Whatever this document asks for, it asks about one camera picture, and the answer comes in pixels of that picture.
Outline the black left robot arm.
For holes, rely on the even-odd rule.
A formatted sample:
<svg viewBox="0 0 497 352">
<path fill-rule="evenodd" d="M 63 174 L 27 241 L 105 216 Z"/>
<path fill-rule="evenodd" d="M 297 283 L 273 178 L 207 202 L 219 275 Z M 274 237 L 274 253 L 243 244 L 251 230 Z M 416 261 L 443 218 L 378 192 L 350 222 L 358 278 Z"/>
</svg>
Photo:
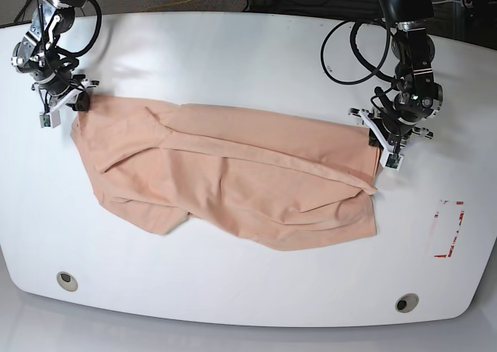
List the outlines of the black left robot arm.
<svg viewBox="0 0 497 352">
<path fill-rule="evenodd" d="M 432 117 L 441 108 L 443 88 L 434 80 L 432 61 L 435 46 L 426 32 L 424 22 L 434 17 L 432 0 L 378 0 L 383 13 L 381 24 L 386 32 L 386 48 L 391 48 L 398 64 L 394 75 L 387 76 L 381 72 L 388 51 L 385 50 L 379 65 L 369 63 L 359 52 L 356 35 L 365 23 L 357 20 L 350 32 L 349 43 L 358 62 L 369 74 L 355 81 L 341 81 L 331 75 L 325 65 L 325 47 L 331 35 L 348 22 L 343 21 L 335 26 L 325 37 L 320 50 L 320 62 L 326 76 L 340 85 L 358 85 L 370 78 L 377 77 L 390 84 L 390 89 L 397 92 L 394 99 L 377 87 L 372 99 L 379 99 L 381 106 L 377 108 L 379 117 L 373 120 L 380 133 L 377 139 L 384 139 L 398 154 L 401 142 L 414 132 L 416 124 Z"/>
</svg>

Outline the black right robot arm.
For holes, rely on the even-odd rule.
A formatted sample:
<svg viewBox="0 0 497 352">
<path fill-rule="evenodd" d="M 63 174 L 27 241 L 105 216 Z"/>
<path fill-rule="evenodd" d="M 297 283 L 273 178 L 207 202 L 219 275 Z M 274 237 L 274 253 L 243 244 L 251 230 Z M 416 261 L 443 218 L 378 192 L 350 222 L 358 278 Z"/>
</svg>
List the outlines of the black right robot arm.
<svg viewBox="0 0 497 352">
<path fill-rule="evenodd" d="M 75 10 L 88 3 L 96 11 L 96 25 L 89 42 L 80 51 L 59 47 L 62 33 L 74 24 Z M 45 115 L 57 104 L 76 112 L 89 110 L 88 90 L 99 82 L 73 71 L 79 66 L 79 58 L 96 43 L 102 22 L 102 10 L 96 0 L 36 0 L 30 28 L 17 43 L 11 63 L 18 73 L 29 74 L 34 79 L 32 90 L 40 94 Z"/>
</svg>

